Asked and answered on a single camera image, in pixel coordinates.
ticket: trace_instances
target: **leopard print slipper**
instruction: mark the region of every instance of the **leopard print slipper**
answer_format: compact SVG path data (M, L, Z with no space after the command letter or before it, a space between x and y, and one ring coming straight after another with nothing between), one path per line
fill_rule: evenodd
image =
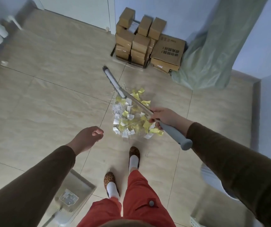
M132 155L135 155L139 158L139 163L138 163L138 169L139 169L139 166L140 166L140 151L138 150L138 148L136 148L135 146L132 146L129 150L129 159Z
M107 192L107 196L109 197L109 194L108 194L108 191L107 191L107 184L110 183L110 182L113 182L115 183L115 175L112 173L112 172L107 172L104 176L104 187L106 189L106 192Z

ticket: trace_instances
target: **dustpan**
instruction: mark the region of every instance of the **dustpan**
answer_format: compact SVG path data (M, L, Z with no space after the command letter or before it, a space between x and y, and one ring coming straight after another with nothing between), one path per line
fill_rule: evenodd
M70 170L47 208L45 214L50 218L42 227L51 222L59 226L69 226L95 189L95 185L75 170Z

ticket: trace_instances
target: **person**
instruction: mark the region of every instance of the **person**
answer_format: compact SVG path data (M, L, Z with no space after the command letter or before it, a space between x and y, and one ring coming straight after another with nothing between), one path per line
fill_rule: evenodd
M152 111L155 113L150 122L158 118L191 139L192 150L224 187L232 191L264 226L271 226L271 159L170 109L153 108ZM90 149L103 135L98 127L83 129L71 142L0 189L0 226L37 226L73 167L75 157ZM115 177L109 172L104 178L109 198L94 202L78 227L175 226L157 194L138 171L140 151L132 147L129 155L124 216L120 215L122 205L118 201Z

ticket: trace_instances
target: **brown sleeve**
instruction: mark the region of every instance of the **brown sleeve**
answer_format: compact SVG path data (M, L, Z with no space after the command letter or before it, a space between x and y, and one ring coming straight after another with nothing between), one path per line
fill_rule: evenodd
M187 132L193 150L265 226L271 226L271 159L199 123Z
M75 153L61 146L0 189L0 226L37 226L75 163Z

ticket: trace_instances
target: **white sock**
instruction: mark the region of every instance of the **white sock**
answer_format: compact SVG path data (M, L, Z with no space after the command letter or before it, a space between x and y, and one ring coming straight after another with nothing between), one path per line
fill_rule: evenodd
M116 188L116 185L115 185L115 183L113 183L113 182L109 182L108 184L107 184L107 192L108 192L108 194L109 194L109 198L111 198L111 197L116 197L117 199L119 199L120 198L120 196L118 195L118 190L117 190L117 188Z
M136 155L132 155L129 160L129 173L132 167L138 168L139 158Z

